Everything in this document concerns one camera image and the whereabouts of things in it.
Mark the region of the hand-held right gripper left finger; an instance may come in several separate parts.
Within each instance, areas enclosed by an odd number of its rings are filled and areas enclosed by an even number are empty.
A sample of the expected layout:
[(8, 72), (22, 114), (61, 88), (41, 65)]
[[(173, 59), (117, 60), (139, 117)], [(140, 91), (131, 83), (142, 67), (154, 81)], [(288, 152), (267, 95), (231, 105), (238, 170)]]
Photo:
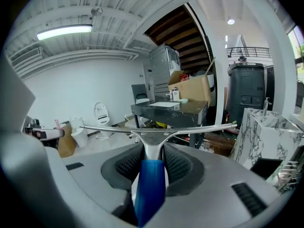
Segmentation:
[(115, 189), (130, 190), (144, 159), (144, 146), (135, 144), (132, 148), (105, 161), (101, 167), (103, 178)]

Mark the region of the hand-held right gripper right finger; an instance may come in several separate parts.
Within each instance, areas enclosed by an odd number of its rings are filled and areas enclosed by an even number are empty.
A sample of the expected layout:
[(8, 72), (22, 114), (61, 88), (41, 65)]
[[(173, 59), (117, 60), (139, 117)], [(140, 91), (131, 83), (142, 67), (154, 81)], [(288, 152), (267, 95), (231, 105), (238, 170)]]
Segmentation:
[(179, 150), (171, 143), (164, 145), (163, 157), (169, 182), (167, 197), (188, 195), (202, 183), (204, 164), (199, 159)]

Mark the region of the blue handled metal squeegee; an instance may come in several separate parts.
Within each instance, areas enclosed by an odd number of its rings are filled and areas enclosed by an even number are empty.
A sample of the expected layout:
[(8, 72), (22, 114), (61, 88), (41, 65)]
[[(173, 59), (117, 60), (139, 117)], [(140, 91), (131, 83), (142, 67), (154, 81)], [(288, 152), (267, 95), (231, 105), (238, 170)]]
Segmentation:
[(135, 144), (90, 155), (82, 160), (80, 177), (73, 185), (76, 193), (68, 198), (70, 215), (59, 219), (63, 228), (221, 228), (238, 226), (243, 219), (233, 220), (235, 212), (229, 204), (240, 208), (236, 196), (224, 199), (214, 194), (211, 186), (221, 181), (225, 194), (232, 194), (224, 172), (228, 167), (237, 171), (240, 167), (222, 156), (212, 156), (197, 149), (173, 144), (204, 164), (204, 179), (190, 194), (167, 197), (168, 174), (164, 164), (163, 147), (178, 134), (206, 133), (224, 130), (233, 124), (180, 129), (128, 129), (95, 127), (101, 132), (131, 133), (144, 146), (144, 159), (130, 190), (113, 188), (102, 176), (101, 167), (108, 159), (132, 148)]

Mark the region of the white toilet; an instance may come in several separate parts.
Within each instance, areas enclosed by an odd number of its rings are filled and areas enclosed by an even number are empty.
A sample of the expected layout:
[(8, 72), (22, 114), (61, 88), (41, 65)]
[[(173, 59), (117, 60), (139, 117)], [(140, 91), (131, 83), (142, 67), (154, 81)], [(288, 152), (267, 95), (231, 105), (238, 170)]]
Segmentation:
[(108, 110), (101, 102), (94, 105), (94, 115), (98, 127), (111, 127)]

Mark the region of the black marble table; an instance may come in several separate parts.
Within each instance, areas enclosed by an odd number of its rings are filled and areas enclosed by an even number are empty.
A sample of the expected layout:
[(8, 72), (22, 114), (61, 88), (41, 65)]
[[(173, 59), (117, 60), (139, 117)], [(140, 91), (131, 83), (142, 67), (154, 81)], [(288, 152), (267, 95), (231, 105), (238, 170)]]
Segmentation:
[[(150, 102), (152, 104), (169, 101), (150, 100)], [(188, 101), (170, 108), (152, 106), (151, 119), (173, 128), (200, 127), (206, 125), (207, 111), (207, 101)]]

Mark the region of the white sink basin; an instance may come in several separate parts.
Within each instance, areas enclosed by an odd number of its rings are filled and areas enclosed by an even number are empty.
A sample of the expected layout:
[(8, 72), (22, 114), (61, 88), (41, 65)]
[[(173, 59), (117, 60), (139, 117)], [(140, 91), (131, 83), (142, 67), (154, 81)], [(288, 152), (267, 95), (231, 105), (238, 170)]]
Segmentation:
[(155, 106), (155, 107), (165, 107), (165, 108), (170, 108), (179, 105), (180, 102), (156, 102), (149, 104), (149, 106)]

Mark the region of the grey office chair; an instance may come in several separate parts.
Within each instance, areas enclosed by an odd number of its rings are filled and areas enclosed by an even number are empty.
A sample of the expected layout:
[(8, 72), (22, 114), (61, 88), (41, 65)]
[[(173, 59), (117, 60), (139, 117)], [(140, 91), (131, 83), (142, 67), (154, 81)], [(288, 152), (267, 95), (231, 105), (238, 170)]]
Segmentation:
[(147, 96), (145, 84), (131, 85), (135, 104), (131, 105), (132, 114), (135, 117), (137, 128), (148, 126), (153, 119), (150, 99)]

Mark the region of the white marble block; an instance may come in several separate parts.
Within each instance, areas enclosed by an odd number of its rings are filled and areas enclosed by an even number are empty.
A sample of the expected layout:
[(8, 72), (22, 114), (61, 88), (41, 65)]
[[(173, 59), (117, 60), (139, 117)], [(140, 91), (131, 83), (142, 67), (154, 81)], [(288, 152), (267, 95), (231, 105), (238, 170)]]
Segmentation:
[(295, 154), (303, 132), (277, 112), (244, 109), (230, 158), (276, 185), (278, 174)]

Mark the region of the large open cardboard box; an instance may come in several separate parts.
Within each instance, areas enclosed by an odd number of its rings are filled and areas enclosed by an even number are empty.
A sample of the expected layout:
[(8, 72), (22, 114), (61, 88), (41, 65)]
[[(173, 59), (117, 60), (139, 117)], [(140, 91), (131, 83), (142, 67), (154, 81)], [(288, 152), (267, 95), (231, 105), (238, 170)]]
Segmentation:
[(211, 91), (208, 77), (189, 77), (184, 71), (174, 71), (168, 81), (168, 89), (179, 91), (180, 99), (207, 101), (211, 105)]

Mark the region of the dark grey cabinet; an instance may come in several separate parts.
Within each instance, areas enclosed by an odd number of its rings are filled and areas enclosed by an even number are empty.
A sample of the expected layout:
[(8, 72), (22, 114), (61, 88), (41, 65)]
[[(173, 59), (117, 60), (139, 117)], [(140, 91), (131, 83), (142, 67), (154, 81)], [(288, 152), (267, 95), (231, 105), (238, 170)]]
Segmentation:
[(234, 63), (228, 67), (229, 88), (226, 112), (228, 123), (240, 127), (245, 108), (262, 109), (265, 98), (264, 66), (260, 63)]

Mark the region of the stainless steel appliance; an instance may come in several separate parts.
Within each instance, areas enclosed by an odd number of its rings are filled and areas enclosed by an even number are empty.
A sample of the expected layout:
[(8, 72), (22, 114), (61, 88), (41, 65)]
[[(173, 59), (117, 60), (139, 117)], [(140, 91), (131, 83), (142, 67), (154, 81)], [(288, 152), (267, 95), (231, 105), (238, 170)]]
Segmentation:
[(168, 82), (174, 71), (180, 71), (178, 51), (162, 44), (149, 54), (155, 99), (168, 99)]

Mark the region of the brown wooden staircase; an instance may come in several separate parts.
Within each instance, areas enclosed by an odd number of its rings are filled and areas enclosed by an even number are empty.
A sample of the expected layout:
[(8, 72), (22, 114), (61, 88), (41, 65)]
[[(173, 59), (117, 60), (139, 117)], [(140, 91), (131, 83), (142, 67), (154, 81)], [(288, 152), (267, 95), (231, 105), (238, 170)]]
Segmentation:
[(210, 58), (206, 43), (188, 9), (182, 5), (155, 22), (145, 34), (158, 46), (165, 44), (179, 53), (182, 70), (205, 70)]

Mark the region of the black metal railing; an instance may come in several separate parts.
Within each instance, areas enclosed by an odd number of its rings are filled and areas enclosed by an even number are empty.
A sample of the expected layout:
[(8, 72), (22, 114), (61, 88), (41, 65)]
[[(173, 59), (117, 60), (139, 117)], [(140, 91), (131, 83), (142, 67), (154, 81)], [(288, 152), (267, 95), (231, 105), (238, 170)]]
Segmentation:
[(258, 57), (272, 58), (270, 49), (267, 47), (228, 47), (226, 53), (231, 57)]

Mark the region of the long ceiling light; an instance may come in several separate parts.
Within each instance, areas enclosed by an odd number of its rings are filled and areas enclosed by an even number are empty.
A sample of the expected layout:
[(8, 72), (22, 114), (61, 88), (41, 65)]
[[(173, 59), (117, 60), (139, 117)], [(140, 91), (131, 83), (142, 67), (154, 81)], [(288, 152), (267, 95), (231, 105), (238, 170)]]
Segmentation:
[(39, 41), (42, 41), (48, 38), (53, 38), (53, 37), (68, 35), (68, 34), (91, 33), (92, 29), (93, 29), (93, 25), (91, 24), (62, 26), (62, 27), (56, 27), (56, 28), (41, 31), (37, 34), (37, 38)]

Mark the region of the wall air conditioner vent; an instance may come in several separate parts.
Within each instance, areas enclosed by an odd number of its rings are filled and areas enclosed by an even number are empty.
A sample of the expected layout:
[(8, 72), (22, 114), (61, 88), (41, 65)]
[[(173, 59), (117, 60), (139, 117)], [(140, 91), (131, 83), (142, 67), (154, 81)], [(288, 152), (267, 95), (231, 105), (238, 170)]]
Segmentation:
[(11, 62), (11, 65), (13, 67), (17, 68), (21, 65), (25, 65), (25, 64), (28, 64), (31, 62), (41, 60), (41, 59), (43, 59), (43, 52), (44, 52), (43, 47), (36, 47), (36, 48), (22, 54), (18, 58), (14, 59)]

